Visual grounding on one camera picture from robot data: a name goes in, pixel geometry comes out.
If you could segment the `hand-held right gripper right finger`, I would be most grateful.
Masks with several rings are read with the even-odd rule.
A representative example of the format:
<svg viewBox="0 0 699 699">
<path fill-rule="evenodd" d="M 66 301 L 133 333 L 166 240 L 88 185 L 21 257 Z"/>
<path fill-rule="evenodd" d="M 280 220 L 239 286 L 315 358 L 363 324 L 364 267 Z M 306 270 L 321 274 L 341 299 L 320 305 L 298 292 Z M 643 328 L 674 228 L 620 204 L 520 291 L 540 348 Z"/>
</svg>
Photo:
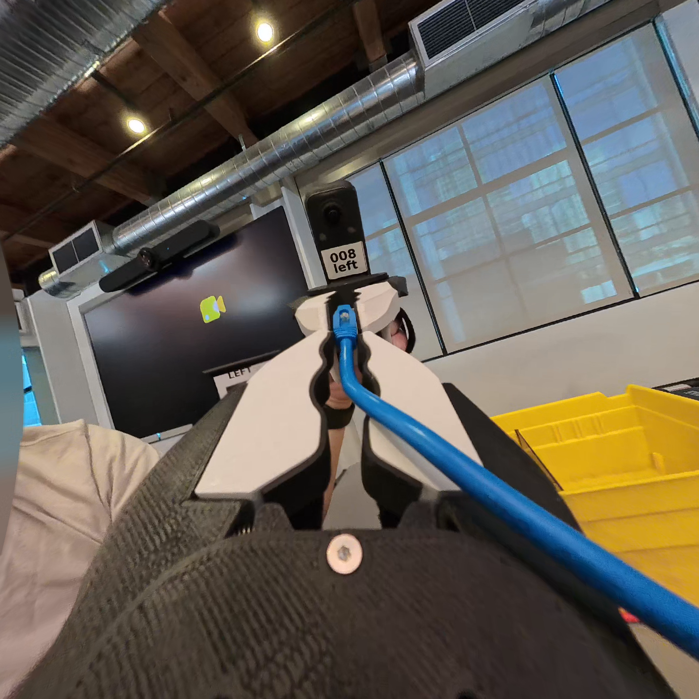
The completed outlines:
<svg viewBox="0 0 699 699">
<path fill-rule="evenodd" d="M 443 383 L 421 362 L 376 334 L 362 334 L 369 388 L 362 482 L 380 511 L 402 514 L 421 499 L 465 492 L 482 497 L 495 476 L 481 456 Z"/>
</svg>

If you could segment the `person's beige shirt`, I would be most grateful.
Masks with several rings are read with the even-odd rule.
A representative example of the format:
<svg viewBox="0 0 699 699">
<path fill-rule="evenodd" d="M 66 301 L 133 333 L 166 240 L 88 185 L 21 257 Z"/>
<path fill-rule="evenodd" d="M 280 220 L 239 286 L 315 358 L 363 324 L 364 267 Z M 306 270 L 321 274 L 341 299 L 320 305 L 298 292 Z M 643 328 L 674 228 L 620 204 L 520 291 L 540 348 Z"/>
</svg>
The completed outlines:
<svg viewBox="0 0 699 699">
<path fill-rule="evenodd" d="M 84 420 L 23 430 L 1 553 L 2 698 L 55 641 L 107 530 L 159 458 Z"/>
</svg>

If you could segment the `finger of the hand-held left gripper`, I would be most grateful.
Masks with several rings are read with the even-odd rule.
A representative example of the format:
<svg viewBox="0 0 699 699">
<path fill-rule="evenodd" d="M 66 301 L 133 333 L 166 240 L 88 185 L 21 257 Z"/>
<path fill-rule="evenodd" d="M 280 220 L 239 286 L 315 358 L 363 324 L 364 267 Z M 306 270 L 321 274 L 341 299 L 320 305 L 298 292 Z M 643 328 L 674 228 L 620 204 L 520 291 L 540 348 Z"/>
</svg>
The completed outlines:
<svg viewBox="0 0 699 699">
<path fill-rule="evenodd" d="M 398 292 L 391 284 L 372 284 L 356 291 L 354 302 L 361 331 L 383 331 L 400 312 Z"/>
<path fill-rule="evenodd" d="M 304 296 L 295 301 L 295 320 L 303 335 L 331 329 L 327 302 L 335 292 L 324 292 L 314 296 Z"/>
</svg>

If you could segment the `black wall screen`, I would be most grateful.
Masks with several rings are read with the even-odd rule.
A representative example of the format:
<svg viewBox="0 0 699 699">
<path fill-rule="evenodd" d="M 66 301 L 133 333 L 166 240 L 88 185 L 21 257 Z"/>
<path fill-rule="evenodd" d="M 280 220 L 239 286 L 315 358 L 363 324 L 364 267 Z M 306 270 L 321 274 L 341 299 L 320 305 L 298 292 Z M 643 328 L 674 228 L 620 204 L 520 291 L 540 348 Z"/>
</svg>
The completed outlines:
<svg viewBox="0 0 699 699">
<path fill-rule="evenodd" d="M 195 424 L 220 398 L 213 369 L 300 341 L 291 303 L 307 290 L 278 207 L 87 310 L 114 428 L 149 438 Z"/>
</svg>

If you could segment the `large grid window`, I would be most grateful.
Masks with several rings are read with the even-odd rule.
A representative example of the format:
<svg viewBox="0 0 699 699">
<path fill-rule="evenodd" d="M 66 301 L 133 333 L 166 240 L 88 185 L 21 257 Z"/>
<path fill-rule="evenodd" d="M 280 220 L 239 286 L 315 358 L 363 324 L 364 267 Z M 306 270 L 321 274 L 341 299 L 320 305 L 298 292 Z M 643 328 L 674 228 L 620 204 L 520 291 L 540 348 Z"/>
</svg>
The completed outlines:
<svg viewBox="0 0 699 699">
<path fill-rule="evenodd" d="M 430 360 L 698 281 L 698 4 L 352 174 Z"/>
</svg>

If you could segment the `yellow plastic bin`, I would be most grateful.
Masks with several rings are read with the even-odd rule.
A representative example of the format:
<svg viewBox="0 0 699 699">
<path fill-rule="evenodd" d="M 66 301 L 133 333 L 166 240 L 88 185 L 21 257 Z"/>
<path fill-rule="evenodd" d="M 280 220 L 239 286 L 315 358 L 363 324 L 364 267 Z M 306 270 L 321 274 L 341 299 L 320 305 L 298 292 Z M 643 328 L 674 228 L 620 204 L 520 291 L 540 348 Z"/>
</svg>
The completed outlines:
<svg viewBox="0 0 699 699">
<path fill-rule="evenodd" d="M 628 385 L 493 416 L 596 544 L 698 605 L 698 389 Z"/>
</svg>

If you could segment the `person's left hand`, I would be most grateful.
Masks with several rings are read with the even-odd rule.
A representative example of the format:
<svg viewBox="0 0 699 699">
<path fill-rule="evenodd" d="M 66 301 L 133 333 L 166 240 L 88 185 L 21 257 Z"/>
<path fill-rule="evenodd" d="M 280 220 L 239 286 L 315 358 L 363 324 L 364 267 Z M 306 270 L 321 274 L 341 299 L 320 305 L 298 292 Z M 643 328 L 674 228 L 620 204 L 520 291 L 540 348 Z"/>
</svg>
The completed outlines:
<svg viewBox="0 0 699 699">
<path fill-rule="evenodd" d="M 401 312 L 388 327 L 380 332 L 380 336 L 402 352 L 410 354 L 415 345 L 415 333 L 411 329 L 412 325 L 410 322 L 407 316 Z M 352 399 L 347 396 L 340 380 L 336 380 L 336 378 L 339 378 L 339 373 L 338 370 L 333 368 L 328 374 L 330 394 L 326 403 L 327 407 L 335 410 L 345 410 L 353 407 Z"/>
</svg>

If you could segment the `white air vent box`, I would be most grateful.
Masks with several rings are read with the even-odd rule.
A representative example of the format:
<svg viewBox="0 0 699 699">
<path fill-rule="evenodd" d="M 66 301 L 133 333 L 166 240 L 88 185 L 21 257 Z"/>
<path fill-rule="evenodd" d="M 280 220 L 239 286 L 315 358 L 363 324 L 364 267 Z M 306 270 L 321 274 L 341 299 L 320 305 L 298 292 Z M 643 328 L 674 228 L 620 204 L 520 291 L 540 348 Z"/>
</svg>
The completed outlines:
<svg viewBox="0 0 699 699">
<path fill-rule="evenodd" d="M 92 220 L 49 250 L 50 259 L 58 275 L 66 274 L 86 260 L 103 252 L 103 242 L 114 226 Z"/>
<path fill-rule="evenodd" d="M 410 21 L 416 56 L 424 68 L 455 51 L 501 34 L 525 36 L 537 1 L 441 1 Z"/>
</svg>

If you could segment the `black white marker sign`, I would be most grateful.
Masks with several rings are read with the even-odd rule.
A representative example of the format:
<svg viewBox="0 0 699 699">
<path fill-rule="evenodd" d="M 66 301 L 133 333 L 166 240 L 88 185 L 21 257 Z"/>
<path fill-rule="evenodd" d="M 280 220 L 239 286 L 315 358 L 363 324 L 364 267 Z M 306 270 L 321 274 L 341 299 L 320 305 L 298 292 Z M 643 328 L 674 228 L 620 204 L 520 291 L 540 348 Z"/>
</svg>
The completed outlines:
<svg viewBox="0 0 699 699">
<path fill-rule="evenodd" d="M 213 380 L 219 399 L 223 399 L 235 386 L 246 384 L 269 361 L 269 356 L 260 355 L 210 368 L 205 370 L 203 374 Z"/>
</svg>

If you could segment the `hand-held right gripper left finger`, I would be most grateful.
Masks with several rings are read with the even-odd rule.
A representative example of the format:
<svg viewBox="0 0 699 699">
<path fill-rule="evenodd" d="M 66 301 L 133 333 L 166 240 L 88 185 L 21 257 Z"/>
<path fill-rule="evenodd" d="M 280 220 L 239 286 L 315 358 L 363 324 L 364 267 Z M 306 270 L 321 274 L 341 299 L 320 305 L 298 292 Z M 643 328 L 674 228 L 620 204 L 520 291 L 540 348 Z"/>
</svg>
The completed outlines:
<svg viewBox="0 0 699 699">
<path fill-rule="evenodd" d="M 321 527 L 331 480 L 324 411 L 330 332 L 314 332 L 250 378 L 195 487 L 206 503 L 280 505 L 294 527 Z"/>
</svg>

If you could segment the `spiral metal air duct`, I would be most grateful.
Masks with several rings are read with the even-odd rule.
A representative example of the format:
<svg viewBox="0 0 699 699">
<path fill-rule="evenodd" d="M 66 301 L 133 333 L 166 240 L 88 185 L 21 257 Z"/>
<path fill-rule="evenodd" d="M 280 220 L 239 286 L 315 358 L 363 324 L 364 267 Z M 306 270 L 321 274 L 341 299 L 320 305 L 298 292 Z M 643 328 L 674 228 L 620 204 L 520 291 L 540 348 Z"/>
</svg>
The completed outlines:
<svg viewBox="0 0 699 699">
<path fill-rule="evenodd" d="M 199 220 L 213 222 L 277 182 L 310 169 L 424 101 L 422 67 L 409 50 L 244 152 L 120 224 L 102 262 L 117 266 Z"/>
<path fill-rule="evenodd" d="M 2 1 L 1 146 L 9 144 L 165 1 Z"/>
</svg>

